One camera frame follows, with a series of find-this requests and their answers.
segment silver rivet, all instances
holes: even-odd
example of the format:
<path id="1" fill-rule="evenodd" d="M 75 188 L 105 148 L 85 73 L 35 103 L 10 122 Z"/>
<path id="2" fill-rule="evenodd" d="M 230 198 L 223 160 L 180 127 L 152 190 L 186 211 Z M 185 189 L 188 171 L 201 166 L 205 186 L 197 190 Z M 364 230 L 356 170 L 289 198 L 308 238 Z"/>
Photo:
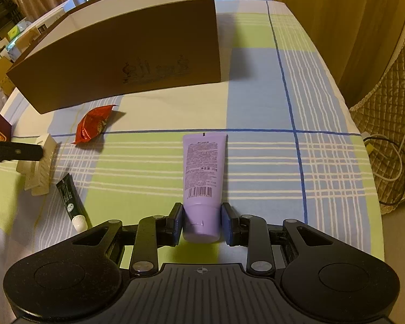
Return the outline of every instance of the silver rivet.
<path id="1" fill-rule="evenodd" d="M 149 261 L 139 261 L 132 265 L 132 268 L 134 268 L 134 270 L 136 270 L 138 273 L 148 272 L 152 270 L 153 267 L 153 263 Z"/>
<path id="2" fill-rule="evenodd" d="M 272 265 L 266 261 L 256 261 L 251 264 L 251 268 L 256 272 L 268 272 Z"/>

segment black cable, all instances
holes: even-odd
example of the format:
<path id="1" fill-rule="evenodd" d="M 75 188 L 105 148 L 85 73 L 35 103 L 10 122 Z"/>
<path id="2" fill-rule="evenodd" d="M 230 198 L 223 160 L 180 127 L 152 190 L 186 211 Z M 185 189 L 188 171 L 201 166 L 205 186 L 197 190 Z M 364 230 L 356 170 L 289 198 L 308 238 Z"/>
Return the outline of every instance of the black cable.
<path id="1" fill-rule="evenodd" d="M 391 144 L 395 145 L 398 149 L 400 148 L 399 145 L 398 145 L 396 142 L 394 142 L 393 140 L 387 139 L 387 138 L 369 136 L 369 137 L 363 139 L 363 142 L 366 142 L 366 141 L 368 141 L 368 140 L 382 140 L 382 141 L 387 141 L 388 143 L 391 143 Z M 400 152 L 402 152 L 403 155 L 405 156 L 405 151 L 404 151 L 404 150 L 400 149 Z M 402 201 L 403 195 L 405 195 L 405 183 L 404 183 L 404 185 L 403 185 L 403 191 L 402 191 L 402 193 L 401 193 L 401 195 L 400 195 L 400 198 L 399 198 L 396 202 L 387 203 L 387 202 L 383 202 L 383 201 L 380 201 L 380 200 L 378 200 L 378 201 L 379 201 L 379 203 L 381 203 L 382 205 L 394 206 L 394 205 L 397 205 L 400 201 Z"/>

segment plaid tablecloth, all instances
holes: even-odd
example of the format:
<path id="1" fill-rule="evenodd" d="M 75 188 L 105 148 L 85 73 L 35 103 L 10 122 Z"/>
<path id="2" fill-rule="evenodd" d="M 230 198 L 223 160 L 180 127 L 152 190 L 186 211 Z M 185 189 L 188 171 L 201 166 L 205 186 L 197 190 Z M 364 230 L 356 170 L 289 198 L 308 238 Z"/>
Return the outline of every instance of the plaid tablecloth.
<path id="1" fill-rule="evenodd" d="M 224 200 L 241 214 L 281 224 L 296 218 L 383 258 L 369 159 L 315 46 L 279 2 L 216 2 L 223 82 L 106 98 L 39 115 L 16 90 L 4 116 L 14 140 L 50 133 L 58 142 L 52 184 L 74 178 L 89 221 L 136 224 L 182 199 L 182 136 L 228 133 Z M 105 134 L 72 145 L 90 109 L 116 104 Z M 2 291 L 18 259 L 76 232 L 55 189 L 24 191 L 16 162 L 0 164 L 0 324 L 12 319 Z M 131 248 L 122 266 L 129 264 Z M 159 249 L 159 261 L 245 262 L 225 243 Z"/>

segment barcode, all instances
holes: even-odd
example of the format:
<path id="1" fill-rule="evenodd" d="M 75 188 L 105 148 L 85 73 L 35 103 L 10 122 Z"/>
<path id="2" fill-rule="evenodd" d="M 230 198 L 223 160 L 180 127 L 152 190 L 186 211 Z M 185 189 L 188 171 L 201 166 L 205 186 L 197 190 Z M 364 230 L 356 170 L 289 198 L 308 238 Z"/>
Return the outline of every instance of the barcode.
<path id="1" fill-rule="evenodd" d="M 196 196 L 212 197 L 212 188 L 208 186 L 198 186 L 194 187 L 193 189 L 189 189 L 188 197 L 196 197 Z"/>

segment crosshair marking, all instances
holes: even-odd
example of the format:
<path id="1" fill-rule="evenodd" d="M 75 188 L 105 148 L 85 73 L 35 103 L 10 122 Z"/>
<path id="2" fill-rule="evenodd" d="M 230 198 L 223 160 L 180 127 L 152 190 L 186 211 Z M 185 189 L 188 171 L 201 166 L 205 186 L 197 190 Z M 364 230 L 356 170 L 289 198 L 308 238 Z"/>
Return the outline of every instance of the crosshair marking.
<path id="1" fill-rule="evenodd" d="M 207 268 L 204 268 L 203 266 L 201 268 L 197 269 L 197 272 L 200 274 L 205 274 L 207 273 L 209 270 Z"/>

